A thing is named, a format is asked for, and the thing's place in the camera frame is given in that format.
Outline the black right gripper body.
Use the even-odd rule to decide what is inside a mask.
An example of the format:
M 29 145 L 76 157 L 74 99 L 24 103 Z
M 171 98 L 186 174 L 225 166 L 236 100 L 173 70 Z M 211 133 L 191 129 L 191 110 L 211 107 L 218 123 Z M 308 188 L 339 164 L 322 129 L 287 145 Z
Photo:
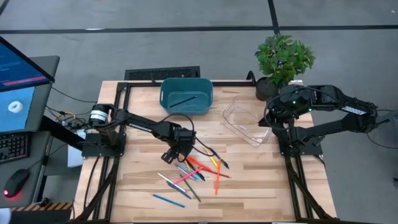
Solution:
M 294 111 L 296 101 L 292 98 L 298 91 L 298 85 L 288 85 L 280 89 L 280 93 L 267 102 L 264 116 L 275 117 L 275 123 L 289 123 L 290 120 L 298 119 L 299 114 Z

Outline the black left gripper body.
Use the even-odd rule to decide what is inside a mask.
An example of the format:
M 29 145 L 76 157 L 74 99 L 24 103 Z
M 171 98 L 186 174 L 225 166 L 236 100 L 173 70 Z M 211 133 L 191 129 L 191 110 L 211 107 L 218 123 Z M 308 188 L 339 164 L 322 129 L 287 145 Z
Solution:
M 191 153 L 195 145 L 196 133 L 196 131 L 187 128 L 174 128 L 169 146 L 178 150 L 179 153 Z

